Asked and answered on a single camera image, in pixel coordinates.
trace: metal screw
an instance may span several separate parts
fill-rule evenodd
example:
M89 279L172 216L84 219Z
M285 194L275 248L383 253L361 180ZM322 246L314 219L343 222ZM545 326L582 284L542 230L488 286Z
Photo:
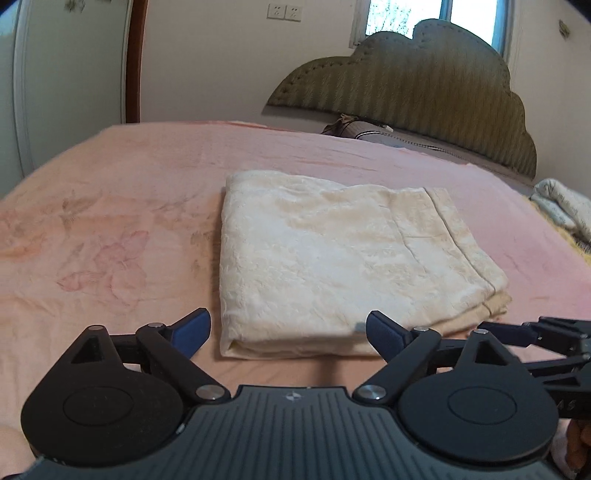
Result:
M357 395L366 400L379 400L386 396L386 389L379 385L362 385L357 389Z
M217 400L222 398L226 391L219 385L202 385L195 391L195 395L203 400Z

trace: door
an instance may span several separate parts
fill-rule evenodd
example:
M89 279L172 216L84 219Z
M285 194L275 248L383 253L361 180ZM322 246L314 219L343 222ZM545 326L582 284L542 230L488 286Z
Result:
M25 173L120 124L131 0L22 0L15 117Z

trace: window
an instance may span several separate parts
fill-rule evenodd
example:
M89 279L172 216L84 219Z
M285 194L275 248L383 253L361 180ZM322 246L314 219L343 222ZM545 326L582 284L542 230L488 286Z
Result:
M414 26L440 18L463 27L501 54L511 0L358 0L352 44L387 30L413 37Z
M0 2L0 37L3 35L12 35L17 24L18 2L11 5L2 5Z

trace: window frame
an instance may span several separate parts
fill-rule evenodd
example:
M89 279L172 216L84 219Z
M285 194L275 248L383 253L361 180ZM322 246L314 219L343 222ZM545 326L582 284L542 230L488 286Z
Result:
M353 29L349 48L356 48L365 38L371 0L357 0L353 16ZM440 20L451 22L453 0L441 0ZM495 29L492 47L505 59L508 58L511 30L513 25L514 0L499 0L496 4Z

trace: wooden door frame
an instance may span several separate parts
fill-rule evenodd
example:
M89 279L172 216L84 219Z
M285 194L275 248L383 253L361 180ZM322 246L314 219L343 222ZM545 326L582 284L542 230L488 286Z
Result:
M148 0L132 0L127 55L125 62L125 122L139 123L139 85L142 70L142 48Z

